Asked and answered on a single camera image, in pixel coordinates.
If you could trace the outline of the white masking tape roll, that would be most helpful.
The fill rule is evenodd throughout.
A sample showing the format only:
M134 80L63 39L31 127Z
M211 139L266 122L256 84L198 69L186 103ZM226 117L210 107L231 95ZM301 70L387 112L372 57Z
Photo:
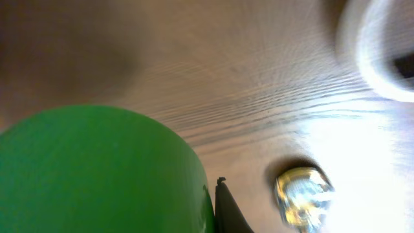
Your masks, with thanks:
M413 0L346 1L336 53L380 96L413 102Z

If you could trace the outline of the green tape roll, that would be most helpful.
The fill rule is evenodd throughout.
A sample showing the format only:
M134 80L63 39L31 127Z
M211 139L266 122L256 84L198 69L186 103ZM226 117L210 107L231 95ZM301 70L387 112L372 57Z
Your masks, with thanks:
M1 134L3 233L214 230L198 156L151 118L77 105Z

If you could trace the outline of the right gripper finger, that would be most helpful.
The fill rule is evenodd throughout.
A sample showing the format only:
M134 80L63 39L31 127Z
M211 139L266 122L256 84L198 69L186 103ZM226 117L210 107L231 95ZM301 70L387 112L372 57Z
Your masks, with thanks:
M253 233L235 199L224 183L225 177L217 180L215 187L215 231L218 233Z

